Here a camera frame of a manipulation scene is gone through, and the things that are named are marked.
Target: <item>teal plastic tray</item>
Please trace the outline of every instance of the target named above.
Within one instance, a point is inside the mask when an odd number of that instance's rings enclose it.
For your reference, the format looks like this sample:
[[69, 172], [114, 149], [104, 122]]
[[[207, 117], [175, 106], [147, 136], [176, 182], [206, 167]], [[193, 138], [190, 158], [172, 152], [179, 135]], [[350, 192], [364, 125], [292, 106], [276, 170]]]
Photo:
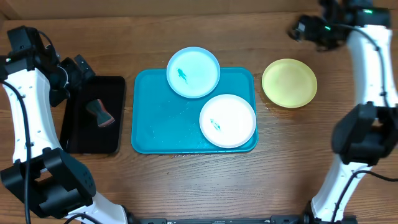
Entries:
[[144, 70], [136, 77], [132, 107], [131, 145], [142, 154], [209, 154], [249, 152], [257, 145], [258, 130], [240, 147], [224, 149], [213, 145], [199, 127], [205, 103], [221, 94], [245, 99], [256, 113], [254, 80], [245, 68], [221, 68], [217, 87], [198, 99], [184, 98], [174, 92], [166, 69]]

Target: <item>black cable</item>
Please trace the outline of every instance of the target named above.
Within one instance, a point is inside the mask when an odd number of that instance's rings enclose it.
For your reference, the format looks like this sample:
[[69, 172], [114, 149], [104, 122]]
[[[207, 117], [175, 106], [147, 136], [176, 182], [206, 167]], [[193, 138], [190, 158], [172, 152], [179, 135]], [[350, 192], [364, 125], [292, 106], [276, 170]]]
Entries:
[[3, 85], [7, 86], [10, 88], [15, 95], [17, 96], [17, 99], [19, 103], [21, 104], [21, 109], [22, 109], [22, 115], [24, 117], [24, 127], [25, 127], [25, 138], [26, 138], [26, 165], [25, 165], [25, 180], [24, 180], [24, 204], [25, 204], [25, 219], [26, 223], [30, 224], [30, 213], [29, 213], [29, 179], [30, 179], [30, 157], [32, 154], [32, 148], [30, 144], [30, 134], [29, 134], [29, 124], [27, 121], [27, 112], [26, 112], [26, 107], [24, 103], [24, 99], [19, 94], [18, 90], [15, 89], [11, 84], [8, 82], [1, 82]]
[[50, 45], [52, 46], [52, 48], [55, 49], [55, 47], [54, 47], [54, 45], [52, 44], [50, 38], [49, 38], [47, 35], [45, 35], [44, 32], [42, 32], [42, 31], [40, 31], [40, 30], [38, 30], [37, 32], [38, 32], [39, 34], [42, 34], [43, 37], [45, 37], [45, 38], [47, 39], [47, 41], [50, 43]]
[[372, 176], [374, 176], [374, 177], [377, 177], [377, 178], [379, 178], [379, 179], [382, 179], [382, 180], [385, 180], [385, 181], [388, 181], [388, 182], [398, 182], [398, 179], [392, 179], [392, 178], [384, 177], [383, 175], [380, 175], [380, 174], [377, 174], [377, 173], [375, 173], [375, 172], [368, 171], [368, 170], [360, 170], [360, 171], [355, 172], [355, 173], [349, 178], [349, 180], [348, 180], [346, 186], [344, 187], [344, 189], [343, 189], [343, 191], [342, 191], [340, 197], [338, 198], [338, 201], [337, 201], [337, 203], [336, 203], [335, 210], [333, 211], [333, 216], [331, 217], [331, 222], [332, 222], [332, 223], [335, 222], [336, 215], [337, 215], [337, 211], [338, 211], [338, 209], [340, 208], [340, 203], [341, 203], [341, 201], [343, 200], [344, 194], [347, 192], [349, 185], [352, 183], [352, 181], [354, 180], [354, 178], [356, 178], [356, 176], [357, 176], [358, 174], [370, 174], [370, 175], [372, 175]]
[[76, 214], [76, 215], [74, 215], [74, 216], [68, 218], [68, 220], [67, 220], [64, 224], [69, 224], [69, 223], [72, 222], [74, 219], [80, 218], [80, 217], [86, 218], [88, 221], [90, 221], [90, 222], [92, 222], [92, 223], [94, 223], [94, 224], [102, 224], [102, 223], [100, 223], [99, 221], [95, 220], [93, 217], [88, 216], [88, 215], [86, 215], [86, 214], [84, 214], [84, 213], [79, 213], [79, 214]]
[[363, 35], [365, 38], [367, 38], [367, 40], [370, 41], [370, 43], [373, 44], [373, 46], [375, 47], [375, 51], [377, 51], [379, 54], [380, 63], [381, 63], [382, 93], [380, 95], [383, 96], [384, 104], [386, 105], [387, 108], [389, 108], [390, 106], [388, 104], [387, 91], [386, 91], [386, 68], [384, 67], [384, 57], [382, 55], [381, 48], [378, 46], [376, 41], [374, 41], [374, 39], [371, 36], [369, 36], [367, 33], [365, 33], [363, 30], [361, 30], [357, 27], [353, 27], [353, 26], [349, 26], [349, 25], [345, 25], [345, 24], [332, 24], [332, 25], [336, 26], [336, 27], [341, 27], [341, 28], [350, 29], [350, 30], [359, 32], [361, 35]]

